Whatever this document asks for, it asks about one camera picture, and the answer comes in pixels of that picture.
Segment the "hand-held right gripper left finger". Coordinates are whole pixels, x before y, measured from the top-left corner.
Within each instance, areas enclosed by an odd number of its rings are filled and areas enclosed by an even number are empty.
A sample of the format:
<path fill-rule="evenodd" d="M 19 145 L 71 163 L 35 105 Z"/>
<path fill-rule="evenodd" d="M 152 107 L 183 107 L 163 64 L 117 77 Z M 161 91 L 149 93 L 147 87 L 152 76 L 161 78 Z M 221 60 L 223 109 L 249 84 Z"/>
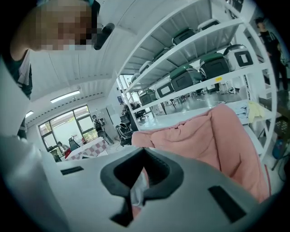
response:
<path fill-rule="evenodd" d="M 0 139 L 0 174 L 26 215 L 44 232 L 113 232 L 140 213 L 145 176 L 138 173 L 129 199 L 114 196 L 101 169 L 134 151 L 55 162 L 52 155 L 17 137 Z"/>

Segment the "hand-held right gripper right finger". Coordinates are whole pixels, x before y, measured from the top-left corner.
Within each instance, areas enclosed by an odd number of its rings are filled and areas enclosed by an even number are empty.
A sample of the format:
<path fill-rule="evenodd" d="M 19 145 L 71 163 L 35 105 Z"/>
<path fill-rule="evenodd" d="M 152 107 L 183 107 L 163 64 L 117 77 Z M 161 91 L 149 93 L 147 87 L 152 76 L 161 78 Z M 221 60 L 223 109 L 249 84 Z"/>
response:
<path fill-rule="evenodd" d="M 164 180 L 135 219 L 137 232 L 243 232 L 258 201 L 216 168 L 156 149 L 144 149 Z"/>

